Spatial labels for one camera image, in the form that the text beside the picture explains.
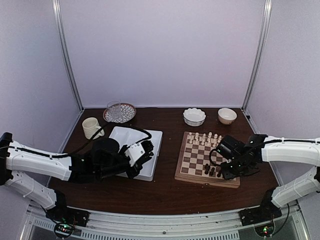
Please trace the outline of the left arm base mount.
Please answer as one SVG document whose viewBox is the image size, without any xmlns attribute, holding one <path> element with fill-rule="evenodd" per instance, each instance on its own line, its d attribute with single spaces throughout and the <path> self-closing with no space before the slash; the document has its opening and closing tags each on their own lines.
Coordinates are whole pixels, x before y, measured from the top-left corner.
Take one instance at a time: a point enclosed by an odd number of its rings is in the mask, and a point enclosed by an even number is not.
<svg viewBox="0 0 320 240">
<path fill-rule="evenodd" d="M 75 209 L 67 206 L 65 195 L 54 190 L 55 206 L 46 210 L 46 217 L 57 222 L 86 227 L 90 213 L 86 210 Z"/>
</svg>

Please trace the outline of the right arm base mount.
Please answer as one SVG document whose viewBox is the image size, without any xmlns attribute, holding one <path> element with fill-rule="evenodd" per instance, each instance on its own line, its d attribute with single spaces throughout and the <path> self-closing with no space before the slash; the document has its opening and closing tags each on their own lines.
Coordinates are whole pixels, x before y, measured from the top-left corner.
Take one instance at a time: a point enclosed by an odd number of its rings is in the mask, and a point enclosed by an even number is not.
<svg viewBox="0 0 320 240">
<path fill-rule="evenodd" d="M 259 206 L 245 208 L 239 212 L 242 226 L 254 225 L 271 221 L 282 216 L 279 207 L 272 203 L 272 194 L 275 188 L 266 191 Z"/>
</svg>

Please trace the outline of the dark pawn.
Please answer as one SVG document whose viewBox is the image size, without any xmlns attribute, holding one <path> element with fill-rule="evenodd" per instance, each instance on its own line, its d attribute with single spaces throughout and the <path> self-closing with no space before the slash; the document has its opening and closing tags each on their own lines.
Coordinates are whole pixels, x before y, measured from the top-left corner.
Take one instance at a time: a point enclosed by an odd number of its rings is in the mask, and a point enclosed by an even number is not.
<svg viewBox="0 0 320 240">
<path fill-rule="evenodd" d="M 212 177 L 212 176 L 214 175 L 214 172 L 215 172 L 215 168 L 212 167 L 211 170 L 210 170 L 210 172 L 209 172 L 209 176 Z"/>
</svg>

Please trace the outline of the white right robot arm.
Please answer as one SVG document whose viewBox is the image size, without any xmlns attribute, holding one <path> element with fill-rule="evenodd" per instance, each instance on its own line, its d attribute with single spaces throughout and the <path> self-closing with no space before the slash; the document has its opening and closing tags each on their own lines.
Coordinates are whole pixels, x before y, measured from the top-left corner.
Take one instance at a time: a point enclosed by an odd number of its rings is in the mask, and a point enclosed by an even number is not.
<svg viewBox="0 0 320 240">
<path fill-rule="evenodd" d="M 269 191 L 265 203 L 256 210 L 259 220 L 268 220 L 276 208 L 320 190 L 320 139 L 289 139 L 254 134 L 247 143 L 225 136 L 216 152 L 228 160 L 220 166 L 225 180 L 243 176 L 256 163 L 290 162 L 311 165 L 312 168 L 292 180 Z"/>
</svg>

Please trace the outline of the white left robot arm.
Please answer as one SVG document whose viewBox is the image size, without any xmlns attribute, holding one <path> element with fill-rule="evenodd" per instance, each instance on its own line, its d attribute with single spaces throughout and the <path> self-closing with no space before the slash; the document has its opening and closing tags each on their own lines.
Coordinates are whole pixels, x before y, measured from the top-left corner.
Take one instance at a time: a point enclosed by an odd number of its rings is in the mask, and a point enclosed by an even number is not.
<svg viewBox="0 0 320 240">
<path fill-rule="evenodd" d="M 86 184 L 109 176 L 127 173 L 136 177 L 144 162 L 149 160 L 150 141 L 120 147 L 112 138 L 103 138 L 93 143 L 85 154 L 58 154 L 37 151 L 13 140 L 13 135 L 5 132 L 0 138 L 0 183 L 13 187 L 23 197 L 40 204 L 52 212 L 61 222 L 72 218 L 65 195 L 47 188 L 25 172 L 51 176 L 62 181 Z"/>
</svg>

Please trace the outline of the dark chess piece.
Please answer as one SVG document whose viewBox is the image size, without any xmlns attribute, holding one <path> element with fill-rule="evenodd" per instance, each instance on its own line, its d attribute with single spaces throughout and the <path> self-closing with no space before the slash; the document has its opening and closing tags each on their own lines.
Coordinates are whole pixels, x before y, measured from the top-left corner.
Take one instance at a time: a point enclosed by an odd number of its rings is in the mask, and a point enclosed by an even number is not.
<svg viewBox="0 0 320 240">
<path fill-rule="evenodd" d="M 205 169 L 204 174 L 208 175 L 209 171 L 210 171 L 210 166 L 208 164 L 206 164 L 204 169 Z"/>
</svg>

